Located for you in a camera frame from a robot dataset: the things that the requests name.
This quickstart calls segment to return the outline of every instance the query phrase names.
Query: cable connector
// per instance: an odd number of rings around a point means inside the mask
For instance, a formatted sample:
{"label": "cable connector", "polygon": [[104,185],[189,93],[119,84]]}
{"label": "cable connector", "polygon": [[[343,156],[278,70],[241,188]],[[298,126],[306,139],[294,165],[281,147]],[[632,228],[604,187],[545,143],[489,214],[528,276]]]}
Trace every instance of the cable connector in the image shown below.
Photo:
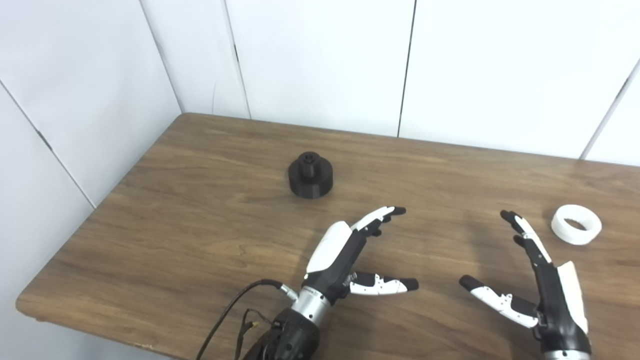
{"label": "cable connector", "polygon": [[282,286],[280,287],[280,290],[285,294],[287,294],[287,297],[291,299],[291,301],[293,302],[297,301],[298,293],[296,293],[292,288],[286,286],[285,284],[282,284]]}

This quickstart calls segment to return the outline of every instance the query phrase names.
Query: wooden table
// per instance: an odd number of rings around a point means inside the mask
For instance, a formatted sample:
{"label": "wooden table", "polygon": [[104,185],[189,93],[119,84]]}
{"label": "wooden table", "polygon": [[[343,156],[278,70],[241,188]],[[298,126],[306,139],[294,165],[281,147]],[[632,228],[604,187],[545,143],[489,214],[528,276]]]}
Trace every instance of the wooden table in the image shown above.
{"label": "wooden table", "polygon": [[[335,171],[333,190],[317,200],[295,197],[285,174],[308,150]],[[587,246],[550,230],[554,211],[571,203],[602,219]],[[531,266],[502,209],[528,219],[556,264],[575,262],[593,358],[640,357],[640,168],[195,114],[169,127],[17,307],[193,359],[241,288],[269,277],[298,289],[329,225],[385,205],[408,212],[383,226],[355,268],[416,277],[420,290],[339,301],[314,359],[541,359],[529,330],[458,285],[472,274],[537,301]],[[288,305],[272,288],[249,292],[208,359],[232,359],[247,307],[275,316]],[[245,350],[266,328],[247,334]]]}

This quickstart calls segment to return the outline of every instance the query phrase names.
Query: wall seam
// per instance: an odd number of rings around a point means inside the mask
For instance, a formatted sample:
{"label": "wall seam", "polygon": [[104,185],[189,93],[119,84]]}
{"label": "wall seam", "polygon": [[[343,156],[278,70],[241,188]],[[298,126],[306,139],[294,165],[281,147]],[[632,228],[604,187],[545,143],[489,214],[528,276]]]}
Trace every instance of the wall seam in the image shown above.
{"label": "wall seam", "polygon": [[409,49],[406,54],[406,67],[404,68],[404,83],[402,86],[402,99],[400,101],[400,116],[398,118],[398,132],[396,137],[400,137],[400,125],[402,124],[402,110],[404,108],[404,92],[406,90],[406,77],[409,74],[409,58],[411,56],[411,41],[413,40],[413,25],[415,24],[415,8],[418,5],[418,0],[413,0],[413,15],[411,17],[411,31],[409,32]]}
{"label": "wall seam", "polygon": [[49,148],[49,151],[51,151],[51,154],[53,154],[53,156],[56,158],[56,161],[58,161],[58,163],[60,164],[60,166],[62,167],[62,169],[64,169],[64,171],[67,173],[67,175],[69,176],[69,178],[71,178],[71,181],[74,182],[75,186],[78,188],[78,190],[80,190],[80,193],[82,193],[82,195],[84,196],[84,198],[87,200],[87,202],[89,202],[89,205],[91,205],[91,207],[93,209],[95,209],[95,204],[93,203],[93,201],[91,201],[91,199],[89,198],[89,196],[86,194],[86,192],[84,192],[84,190],[82,189],[82,187],[80,186],[80,184],[77,182],[77,180],[74,178],[74,176],[71,174],[71,171],[69,171],[69,169],[67,168],[67,166],[64,164],[64,162],[62,162],[62,159],[60,159],[60,157],[58,156],[58,154],[56,154],[56,151],[51,147],[51,144],[47,141],[47,139],[45,138],[45,136],[40,132],[40,130],[38,130],[38,128],[35,126],[35,124],[33,123],[33,121],[31,121],[31,118],[29,118],[29,115],[27,115],[27,113],[24,111],[24,108],[22,108],[22,106],[20,105],[20,103],[18,103],[18,101],[16,100],[16,98],[13,96],[13,94],[9,91],[9,89],[6,87],[6,85],[4,84],[4,82],[2,81],[2,79],[0,79],[0,86],[2,88],[4,88],[4,90],[6,91],[6,93],[9,95],[9,98],[11,98],[11,100],[13,101],[13,103],[18,107],[18,110],[20,110],[20,112],[22,113],[22,116],[24,116],[25,119],[27,119],[27,121],[29,122],[29,124],[31,124],[31,127],[33,128],[33,130],[36,132],[36,134],[40,137],[40,139],[42,140],[42,142],[47,146],[47,148]]}
{"label": "wall seam", "polygon": [[618,108],[619,103],[622,101],[622,98],[624,98],[625,94],[627,93],[627,90],[631,86],[631,83],[633,83],[634,78],[636,77],[639,71],[640,71],[640,59],[638,59],[638,61],[636,62],[636,65],[629,73],[629,76],[625,80],[624,84],[622,84],[622,87],[618,91],[618,94],[616,95],[615,99],[613,99],[613,102],[609,106],[609,109],[604,114],[604,117],[602,117],[602,120],[600,121],[600,124],[596,128],[596,131],[593,133],[593,135],[591,136],[591,139],[589,139],[589,142],[584,147],[584,150],[582,151],[582,154],[580,154],[580,157],[579,157],[580,160],[586,160],[587,156],[589,155],[589,152],[591,151],[591,148],[593,148],[596,141],[598,140],[598,137],[600,137],[600,134],[602,134],[604,127],[607,125],[607,123],[609,123],[609,119],[611,119],[611,117],[613,116],[613,113]]}
{"label": "wall seam", "polygon": [[151,37],[154,39],[154,43],[156,44],[156,49],[158,50],[158,55],[160,56],[160,61],[162,61],[162,65],[164,67],[164,72],[166,73],[166,77],[169,80],[169,85],[171,86],[171,90],[173,90],[173,96],[175,96],[175,100],[178,103],[178,108],[180,109],[180,113],[184,114],[184,105],[182,104],[182,101],[180,100],[180,97],[178,97],[178,93],[175,91],[175,85],[173,84],[173,80],[171,79],[171,75],[169,75],[169,68],[167,67],[167,64],[166,64],[166,56],[164,55],[164,51],[162,49],[162,46],[158,42],[158,40],[156,38],[156,34],[154,33],[153,28],[151,27],[151,22],[149,21],[149,17],[147,16],[147,11],[145,10],[145,6],[142,5],[142,0],[138,0],[138,3],[140,4],[140,8],[142,9],[142,14],[145,17],[145,21],[147,22],[147,26],[149,28],[149,31],[151,32]]}
{"label": "wall seam", "polygon": [[225,11],[225,20],[227,21],[227,29],[229,31],[229,40],[231,41],[232,50],[236,58],[236,69],[240,80],[240,86],[244,95],[244,102],[246,104],[246,110],[249,113],[249,119],[253,120],[251,115],[251,108],[249,107],[249,97],[246,95],[246,87],[244,85],[244,76],[242,74],[242,67],[240,66],[240,58],[238,57],[238,51],[236,47],[236,37],[234,36],[234,30],[231,26],[231,16],[229,15],[229,7],[227,6],[227,0],[221,0],[222,7]]}

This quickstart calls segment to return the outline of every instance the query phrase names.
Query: black cylindrical part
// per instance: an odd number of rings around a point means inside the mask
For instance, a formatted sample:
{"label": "black cylindrical part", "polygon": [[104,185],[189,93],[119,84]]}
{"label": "black cylindrical part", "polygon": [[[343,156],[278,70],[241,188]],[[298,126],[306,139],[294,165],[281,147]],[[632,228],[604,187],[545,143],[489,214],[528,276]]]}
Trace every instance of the black cylindrical part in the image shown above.
{"label": "black cylindrical part", "polygon": [[303,152],[289,165],[289,187],[305,199],[326,195],[333,187],[331,163],[316,152]]}

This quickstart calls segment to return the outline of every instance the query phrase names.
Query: wire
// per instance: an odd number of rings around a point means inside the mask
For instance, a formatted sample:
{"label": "wire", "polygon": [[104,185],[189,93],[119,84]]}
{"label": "wire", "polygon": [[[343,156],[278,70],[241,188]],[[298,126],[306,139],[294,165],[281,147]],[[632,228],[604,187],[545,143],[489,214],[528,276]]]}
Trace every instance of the wire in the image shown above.
{"label": "wire", "polygon": [[249,312],[255,313],[256,315],[258,315],[264,322],[268,323],[269,326],[273,325],[273,322],[269,320],[266,316],[264,316],[260,311],[257,311],[255,309],[247,309],[244,312],[244,315],[242,317],[242,323],[240,324],[240,330],[238,331],[238,337],[236,340],[236,355],[234,356],[234,360],[240,359],[240,353],[242,351],[242,343],[244,341],[244,335],[247,333],[247,331],[251,330],[258,324],[258,323],[246,322],[246,316],[248,315]]}
{"label": "wire", "polygon": [[213,334],[216,333],[216,331],[218,330],[218,327],[220,327],[220,325],[222,324],[222,321],[227,317],[227,315],[229,314],[229,311],[231,311],[231,308],[236,304],[236,302],[240,300],[240,298],[244,294],[246,294],[249,290],[260,285],[271,285],[276,289],[280,289],[282,287],[282,283],[280,281],[275,281],[271,279],[262,279],[256,282],[252,282],[247,287],[240,290],[240,292],[233,299],[231,299],[231,301],[229,302],[229,305],[227,305],[227,307],[225,307],[225,309],[222,311],[222,314],[220,314],[218,321],[211,328],[209,335],[207,335],[207,338],[204,340],[204,343],[202,343],[202,346],[200,347],[200,351],[198,352],[198,356],[196,356],[196,360],[201,360],[202,355],[204,354],[204,351],[207,350],[207,346],[209,345],[211,338],[213,338]]}

